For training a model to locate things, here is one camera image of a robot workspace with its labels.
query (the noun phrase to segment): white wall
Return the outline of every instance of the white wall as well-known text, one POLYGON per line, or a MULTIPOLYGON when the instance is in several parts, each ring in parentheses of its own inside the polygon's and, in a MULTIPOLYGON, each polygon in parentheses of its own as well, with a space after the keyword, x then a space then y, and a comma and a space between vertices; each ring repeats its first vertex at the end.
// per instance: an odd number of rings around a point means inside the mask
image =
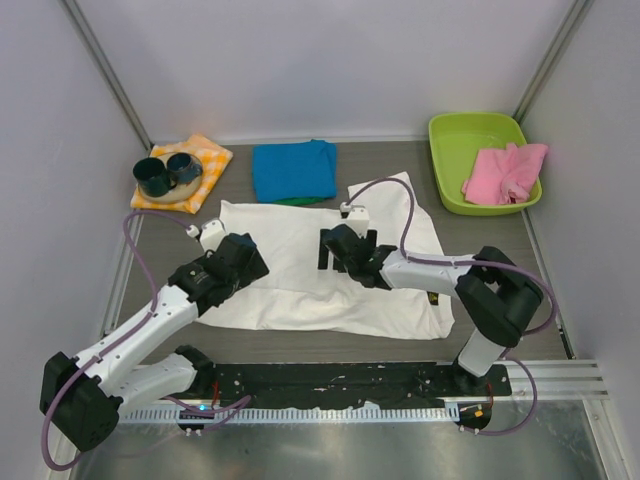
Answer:
POLYGON ((143 155, 57 2, 0 16, 0 478, 43 478, 42 370, 97 333, 143 155))
POLYGON ((640 3, 595 2, 524 122, 551 145, 533 223, 578 353, 640 445, 640 3))
POLYGON ((571 0, 80 0, 152 140, 426 135, 512 114, 571 0))

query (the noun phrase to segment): green tub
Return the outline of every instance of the green tub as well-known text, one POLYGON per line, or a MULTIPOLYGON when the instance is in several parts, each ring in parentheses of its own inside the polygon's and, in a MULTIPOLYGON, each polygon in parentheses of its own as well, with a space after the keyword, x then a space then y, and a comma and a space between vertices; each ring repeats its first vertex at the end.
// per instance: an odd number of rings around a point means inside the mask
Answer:
POLYGON ((462 184, 471 176, 478 150, 506 148, 507 143, 524 145, 527 141, 518 123, 501 113, 447 113, 429 122, 429 142, 433 168, 442 203, 459 215, 506 215, 519 212, 540 200, 542 186, 536 180, 525 203, 474 205, 464 199, 462 184))

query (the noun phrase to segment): pink cloth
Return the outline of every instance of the pink cloth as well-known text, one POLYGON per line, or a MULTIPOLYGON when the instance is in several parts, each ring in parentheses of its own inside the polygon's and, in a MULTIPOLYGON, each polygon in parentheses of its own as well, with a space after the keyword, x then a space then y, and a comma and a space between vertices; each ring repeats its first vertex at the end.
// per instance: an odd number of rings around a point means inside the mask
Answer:
POLYGON ((480 149, 471 178, 462 185, 465 200, 476 205, 526 202, 548 150, 539 143, 480 149))

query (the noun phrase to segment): yellow checkered cloth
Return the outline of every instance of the yellow checkered cloth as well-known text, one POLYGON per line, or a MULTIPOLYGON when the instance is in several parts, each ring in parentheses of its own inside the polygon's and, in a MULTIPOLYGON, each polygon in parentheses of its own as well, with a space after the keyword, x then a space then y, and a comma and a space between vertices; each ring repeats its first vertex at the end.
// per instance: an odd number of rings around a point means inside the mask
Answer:
POLYGON ((178 212, 196 213, 213 189, 218 179, 227 168, 233 158, 233 153, 212 142, 203 135, 191 135, 186 142, 170 145, 155 146, 151 150, 151 157, 164 155, 165 153, 186 152, 198 157, 202 162, 202 184, 196 192, 187 200, 177 203, 162 204, 150 202, 138 191, 136 187, 131 199, 132 208, 152 208, 157 210, 173 210, 178 212))

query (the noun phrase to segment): mug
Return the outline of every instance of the mug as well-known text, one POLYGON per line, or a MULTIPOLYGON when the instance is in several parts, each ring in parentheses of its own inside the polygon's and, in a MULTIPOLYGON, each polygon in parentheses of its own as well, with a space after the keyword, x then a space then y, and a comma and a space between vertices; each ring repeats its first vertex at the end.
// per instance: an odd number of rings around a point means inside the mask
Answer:
POLYGON ((187 185, 202 175, 202 165, 188 153, 171 155, 167 160, 167 169, 179 185, 187 185))
POLYGON ((143 158, 133 167, 133 176, 149 197, 161 197, 175 187, 176 182, 159 158, 143 158))

